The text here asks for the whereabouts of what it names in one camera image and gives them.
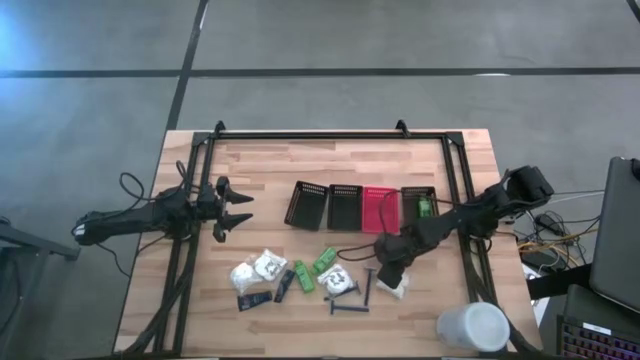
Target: concrete floor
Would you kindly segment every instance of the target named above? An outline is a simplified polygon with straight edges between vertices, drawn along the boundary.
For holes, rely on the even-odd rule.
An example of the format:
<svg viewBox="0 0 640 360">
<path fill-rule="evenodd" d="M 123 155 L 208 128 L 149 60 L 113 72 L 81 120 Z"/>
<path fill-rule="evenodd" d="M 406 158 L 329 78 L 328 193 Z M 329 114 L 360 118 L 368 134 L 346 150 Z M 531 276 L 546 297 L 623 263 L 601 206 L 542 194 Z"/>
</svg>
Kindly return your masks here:
<svg viewBox="0 0 640 360">
<path fill-rule="evenodd" d="M 4 1 L 0 71 L 180 69 L 197 5 Z M 623 0 L 211 0 L 194 68 L 640 66 L 638 39 Z M 79 216 L 127 206 L 118 174 L 151 186 L 176 84 L 0 78 L 0 215 L 73 245 Z M 501 170 L 538 165 L 572 191 L 603 188 L 610 157 L 639 156 L 639 93 L 623 75 L 191 79 L 177 127 L 486 127 Z M 600 198 L 548 208 L 587 218 Z M 127 271 L 135 239 L 105 243 Z M 15 357 L 108 354 L 126 287 L 99 248 L 52 257 Z"/>
</svg>

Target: white plastic bag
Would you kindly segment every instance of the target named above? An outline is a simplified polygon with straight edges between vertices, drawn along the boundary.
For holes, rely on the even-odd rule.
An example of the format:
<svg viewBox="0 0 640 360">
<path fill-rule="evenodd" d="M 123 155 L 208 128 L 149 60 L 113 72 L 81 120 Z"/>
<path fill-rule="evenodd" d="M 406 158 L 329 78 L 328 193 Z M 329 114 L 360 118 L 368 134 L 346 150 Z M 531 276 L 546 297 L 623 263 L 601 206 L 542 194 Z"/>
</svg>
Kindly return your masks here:
<svg viewBox="0 0 640 360">
<path fill-rule="evenodd" d="M 399 300 L 402 300 L 402 298 L 404 297 L 405 291 L 409 287 L 409 274 L 407 274 L 406 271 L 402 273 L 402 280 L 400 280 L 400 284 L 398 284 L 398 287 L 395 289 L 388 287 L 387 284 L 383 283 L 380 280 L 376 282 L 376 286 L 388 292 L 389 294 L 395 296 Z"/>
<path fill-rule="evenodd" d="M 233 287 L 236 288 L 239 295 L 249 288 L 249 286 L 263 282 L 264 279 L 246 261 L 236 266 L 229 276 Z"/>
<path fill-rule="evenodd" d="M 272 253 L 269 249 L 265 249 L 262 255 L 253 263 L 253 268 L 265 280 L 274 281 L 285 265 L 287 265 L 287 259 Z"/>
<path fill-rule="evenodd" d="M 337 295 L 352 287 L 353 280 L 340 264 L 334 264 L 329 270 L 318 276 L 318 284 L 326 286 L 329 294 Z"/>
</svg>

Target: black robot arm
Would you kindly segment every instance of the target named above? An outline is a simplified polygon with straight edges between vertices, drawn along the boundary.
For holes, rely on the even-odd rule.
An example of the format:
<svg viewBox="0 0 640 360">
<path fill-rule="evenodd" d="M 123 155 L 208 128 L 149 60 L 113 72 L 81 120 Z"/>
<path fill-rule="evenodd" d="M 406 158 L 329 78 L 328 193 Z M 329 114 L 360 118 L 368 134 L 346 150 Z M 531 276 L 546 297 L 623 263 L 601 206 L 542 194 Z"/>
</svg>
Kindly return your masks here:
<svg viewBox="0 0 640 360">
<path fill-rule="evenodd" d="M 400 229 L 400 236 L 380 234 L 374 244 L 376 258 L 382 264 L 378 279 L 395 289 L 416 256 L 435 249 L 451 231 L 489 238 L 501 218 L 542 206 L 551 195 L 553 188 L 537 167 L 507 171 L 499 183 L 441 216 L 406 225 Z"/>
<path fill-rule="evenodd" d="M 226 211 L 227 202 L 240 204 L 253 200 L 231 190 L 226 176 L 218 178 L 215 191 L 211 184 L 206 184 L 195 202 L 190 201 L 188 195 L 183 186 L 179 186 L 159 193 L 153 201 L 138 209 L 89 212 L 78 219 L 73 236 L 80 245 L 101 243 L 115 235 L 149 231 L 163 231 L 167 237 L 177 240 L 191 235 L 197 221 L 216 220 L 213 235 L 218 242 L 224 242 L 224 231 L 253 216 L 230 215 Z"/>
</svg>

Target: white container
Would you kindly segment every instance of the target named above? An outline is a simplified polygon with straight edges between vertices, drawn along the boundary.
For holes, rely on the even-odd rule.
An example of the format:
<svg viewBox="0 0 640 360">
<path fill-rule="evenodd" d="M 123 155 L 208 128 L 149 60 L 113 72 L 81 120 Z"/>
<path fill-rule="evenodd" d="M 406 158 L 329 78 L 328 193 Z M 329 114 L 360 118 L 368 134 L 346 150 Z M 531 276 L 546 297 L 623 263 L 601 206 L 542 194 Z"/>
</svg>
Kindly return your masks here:
<svg viewBox="0 0 640 360">
<path fill-rule="evenodd" d="M 509 340 L 509 322 L 499 308 L 477 302 L 449 309 L 438 317 L 436 332 L 450 347 L 498 351 Z"/>
</svg>

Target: green package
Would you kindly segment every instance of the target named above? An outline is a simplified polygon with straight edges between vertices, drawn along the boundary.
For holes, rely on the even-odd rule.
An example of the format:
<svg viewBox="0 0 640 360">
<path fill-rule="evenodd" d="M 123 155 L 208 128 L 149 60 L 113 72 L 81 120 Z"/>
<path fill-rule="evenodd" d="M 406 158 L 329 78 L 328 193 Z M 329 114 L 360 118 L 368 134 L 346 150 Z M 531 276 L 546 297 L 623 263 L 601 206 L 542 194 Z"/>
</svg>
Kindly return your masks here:
<svg viewBox="0 0 640 360">
<path fill-rule="evenodd" d="M 431 201 L 426 198 L 420 198 L 418 201 L 418 217 L 430 217 L 433 216 L 433 207 Z"/>
<path fill-rule="evenodd" d="M 333 260 L 336 259 L 336 249 L 327 248 L 322 255 L 313 263 L 313 268 L 311 268 L 311 272 L 314 275 L 322 274 L 325 270 L 329 268 Z"/>
<path fill-rule="evenodd" d="M 302 286 L 302 290 L 305 293 L 310 293 L 315 290 L 315 285 L 313 285 L 313 280 L 311 279 L 311 275 L 309 275 L 309 270 L 304 265 L 304 263 L 300 260 L 296 260 L 295 271 L 298 275 L 298 280 L 300 281 L 300 286 Z"/>
</svg>

